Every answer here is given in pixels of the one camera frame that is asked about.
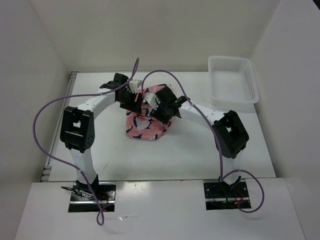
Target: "gray wall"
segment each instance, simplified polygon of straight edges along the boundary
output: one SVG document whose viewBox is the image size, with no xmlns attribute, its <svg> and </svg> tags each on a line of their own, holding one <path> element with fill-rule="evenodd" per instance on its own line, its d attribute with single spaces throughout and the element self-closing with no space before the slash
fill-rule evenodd
<svg viewBox="0 0 320 240">
<path fill-rule="evenodd" d="M 0 238 L 12 240 L 46 159 L 33 141 L 33 118 L 65 94 L 68 73 L 28 0 L 0 1 L 0 32 Z M 39 120 L 46 149 L 60 109 L 56 104 Z"/>
<path fill-rule="evenodd" d="M 307 240 L 320 236 L 320 11 L 282 0 L 252 62 L 256 105 L 278 177 L 286 182 Z"/>
<path fill-rule="evenodd" d="M 30 0 L 69 70 L 208 70 L 250 57 L 279 0 Z"/>
</svg>

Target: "white table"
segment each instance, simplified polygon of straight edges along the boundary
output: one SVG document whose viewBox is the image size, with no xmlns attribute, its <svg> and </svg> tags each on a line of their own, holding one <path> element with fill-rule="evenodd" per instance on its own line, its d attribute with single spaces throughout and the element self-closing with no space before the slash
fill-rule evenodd
<svg viewBox="0 0 320 240">
<path fill-rule="evenodd" d="M 147 72 L 138 72 L 142 80 Z M 188 96 L 195 102 L 216 109 L 210 104 L 207 72 L 174 72 Z M 114 72 L 78 73 L 71 94 L 96 93 L 104 83 L 112 81 Z M 154 73 L 146 87 L 172 84 L 177 97 L 182 95 L 177 83 L 165 73 Z M 77 106 L 87 98 L 72 98 L 66 105 Z M 249 134 L 243 152 L 241 168 L 258 178 L 274 178 L 275 172 L 266 142 L 253 105 L 238 112 Z M 126 111 L 119 103 L 108 107 L 95 120 L 95 142 L 92 158 L 101 181 L 197 180 L 216 179 L 219 176 L 219 154 L 212 133 L 205 127 L 185 119 L 175 118 L 169 131 L 157 141 L 141 141 L 126 137 Z M 71 155 L 59 139 L 54 140 L 52 154 L 72 162 Z M 49 181 L 74 181 L 76 171 L 51 160 Z"/>
<path fill-rule="evenodd" d="M 203 181 L 118 182 L 115 212 L 68 213 L 71 182 L 33 183 L 16 240 L 304 240 L 284 179 L 260 179 L 255 213 L 206 210 Z M 261 191 L 247 179 L 252 207 Z"/>
</svg>

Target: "patterned fabric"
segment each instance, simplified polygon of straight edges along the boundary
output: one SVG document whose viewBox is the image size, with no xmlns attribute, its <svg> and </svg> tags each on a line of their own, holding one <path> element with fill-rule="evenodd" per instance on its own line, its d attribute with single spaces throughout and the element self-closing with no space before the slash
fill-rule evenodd
<svg viewBox="0 0 320 240">
<path fill-rule="evenodd" d="M 146 88 L 144 93 L 156 93 L 163 89 L 164 86 L 171 88 L 170 85 L 160 84 Z M 161 121 L 149 115 L 151 111 L 152 107 L 145 103 L 141 104 L 141 114 L 133 111 L 126 111 L 126 135 L 129 138 L 153 141 L 158 140 L 166 133 L 172 120 L 167 124 L 163 124 Z"/>
</svg>

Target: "pink and black garment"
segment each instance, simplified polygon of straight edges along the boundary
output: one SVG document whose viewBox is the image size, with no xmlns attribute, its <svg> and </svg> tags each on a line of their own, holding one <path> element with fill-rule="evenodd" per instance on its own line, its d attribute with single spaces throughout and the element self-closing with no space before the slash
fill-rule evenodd
<svg viewBox="0 0 320 240">
<path fill-rule="evenodd" d="M 143 92 L 156 93 L 165 86 L 171 88 L 170 85 L 160 84 L 148 87 Z M 152 141 L 159 139 L 166 133 L 172 123 L 172 120 L 167 124 L 164 124 L 154 117 L 151 117 L 149 115 L 151 111 L 152 107 L 145 103 L 141 104 L 141 114 L 133 111 L 126 111 L 126 135 L 129 138 Z"/>
</svg>

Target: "wire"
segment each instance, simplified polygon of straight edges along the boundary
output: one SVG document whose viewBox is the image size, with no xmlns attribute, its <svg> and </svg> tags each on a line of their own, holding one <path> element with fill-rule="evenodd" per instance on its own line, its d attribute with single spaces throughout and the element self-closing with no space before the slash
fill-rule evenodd
<svg viewBox="0 0 320 240">
<path fill-rule="evenodd" d="M 238 205 L 237 205 L 238 209 L 239 209 L 241 212 L 244 212 L 244 213 L 248 213 L 248 214 L 249 214 L 249 213 L 254 213 L 254 212 L 258 211 L 258 210 L 262 207 L 262 205 L 264 204 L 264 201 L 265 201 L 265 191 L 264 191 L 261 183 L 259 182 L 259 180 L 258 180 L 252 173 L 250 173 L 250 172 L 248 172 L 248 171 L 246 171 L 246 170 L 242 170 L 242 169 L 233 170 L 233 171 L 231 171 L 231 172 L 228 172 L 225 176 L 223 176 L 223 174 L 224 174 L 223 155 L 222 155 L 221 144 L 220 144 L 220 142 L 219 142 L 219 139 L 217 138 L 217 134 L 216 134 L 214 128 L 212 127 L 210 121 L 207 119 L 206 115 L 205 115 L 196 105 L 194 105 L 194 104 L 191 102 L 190 98 L 187 96 L 184 88 L 182 87 L 182 84 L 180 83 L 180 81 L 178 80 L 178 78 L 177 78 L 175 75 L 173 75 L 171 72 L 169 72 L 169 71 L 167 71 L 167 70 L 162 70 L 162 69 L 158 69 L 158 70 L 154 70 L 154 71 L 149 72 L 149 73 L 144 77 L 144 79 L 143 79 L 143 81 L 142 81 L 142 85 L 141 85 L 142 98 L 144 97 L 144 96 L 143 96 L 144 83 L 145 83 L 147 77 L 149 77 L 151 74 L 159 73 L 159 72 L 169 74 L 171 77 L 174 78 L 174 80 L 178 83 L 179 87 L 181 88 L 181 91 L 182 91 L 183 95 L 185 96 L 186 100 L 190 103 L 190 105 L 193 105 L 193 107 L 194 107 L 194 108 L 199 112 L 199 114 L 204 118 L 204 120 L 205 120 L 206 123 L 208 124 L 211 132 L 213 133 L 213 136 L 214 136 L 214 139 L 215 139 L 215 142 L 216 142 L 218 151 L 219 151 L 219 161 L 220 161 L 220 178 L 219 178 L 219 180 L 220 180 L 220 182 L 222 182 L 224 179 L 226 179 L 226 177 L 228 177 L 229 175 L 231 175 L 231 174 L 233 174 L 233 173 L 243 172 L 243 173 L 249 174 L 249 175 L 258 183 L 259 187 L 261 188 L 261 192 L 262 192 L 262 200 L 261 200 L 260 205 L 259 205 L 256 209 L 250 210 L 250 211 L 242 210 L 242 209 L 240 208 L 240 205 L 243 204 L 244 202 L 247 202 L 248 200 L 241 201 L 241 202 L 239 202 Z"/>
<path fill-rule="evenodd" d="M 138 65 L 139 65 L 139 58 L 137 58 L 135 60 L 135 63 L 134 63 L 134 67 L 133 67 L 133 70 L 132 70 L 132 74 L 131 74 L 131 77 L 121 86 L 113 89 L 113 90 L 110 90 L 110 91 L 106 91 L 106 92 L 102 92 L 102 93 L 93 93 L 93 94 L 75 94 L 75 95 L 69 95 L 69 96 L 63 96 L 63 97 L 58 97 L 54 100 L 51 100 L 49 101 L 48 103 L 46 103 L 43 107 L 40 108 L 40 110 L 36 113 L 35 117 L 34 117 L 34 120 L 33 120 L 33 124 L 32 124 L 32 133 L 33 133 L 33 138 L 34 138 L 34 141 L 35 141 L 35 144 L 37 145 L 37 147 L 45 154 L 47 155 L 48 157 L 54 159 L 54 160 L 57 160 L 61 163 L 64 163 L 64 164 L 67 164 L 73 168 L 75 168 L 76 170 L 78 170 L 81 175 L 83 176 L 86 184 L 88 185 L 88 188 L 89 188 L 89 191 L 91 192 L 98 208 L 99 208 L 99 212 L 96 216 L 96 222 L 98 225 L 102 226 L 104 223 L 105 223 L 105 217 L 104 217 L 104 209 L 106 208 L 106 206 L 104 208 L 101 207 L 100 203 L 99 203 L 99 200 L 94 192 L 94 190 L 92 189 L 91 187 L 91 184 L 87 178 L 87 176 L 85 175 L 85 173 L 76 165 L 70 163 L 70 162 L 67 162 L 67 161 L 64 161 L 58 157 L 55 157 L 53 155 L 51 155 L 49 152 L 47 152 L 39 143 L 38 141 L 38 138 L 37 138 L 37 134 L 36 134 L 36 124 L 37 124 L 37 119 L 39 117 L 39 115 L 41 114 L 41 112 L 46 108 L 48 107 L 49 105 L 55 103 L 55 102 L 58 102 L 60 100 L 63 100 L 63 99 L 70 99 L 70 98 L 76 98 L 76 97 L 95 97 L 95 96 L 100 96 L 100 95 L 106 95 L 106 94 L 109 94 L 109 93 L 112 93 L 112 92 L 115 92 L 117 90 L 120 90 L 122 89 L 123 87 L 125 87 L 131 80 L 132 78 L 134 77 L 134 75 L 136 74 L 137 72 L 137 69 L 138 69 Z"/>
</svg>

